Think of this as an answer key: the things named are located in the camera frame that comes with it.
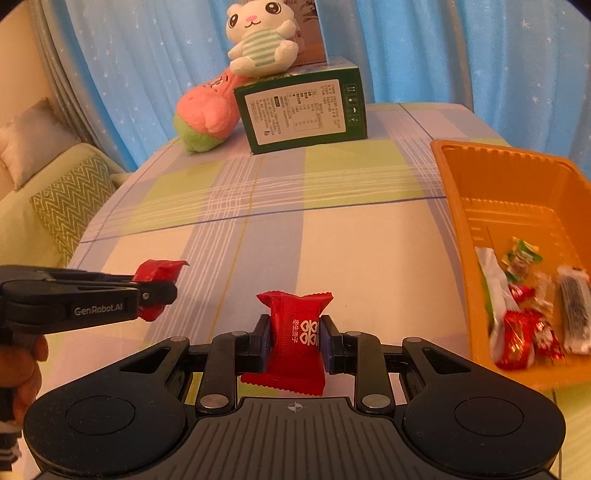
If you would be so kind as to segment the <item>person's left hand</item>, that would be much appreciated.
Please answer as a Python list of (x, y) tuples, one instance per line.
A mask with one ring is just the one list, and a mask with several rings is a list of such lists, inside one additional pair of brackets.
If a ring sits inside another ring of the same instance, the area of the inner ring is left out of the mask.
[(43, 335), (37, 337), (31, 351), (14, 345), (1, 346), (1, 387), (11, 394), (9, 411), (19, 427), (41, 388), (39, 363), (46, 362), (48, 354), (48, 343)]

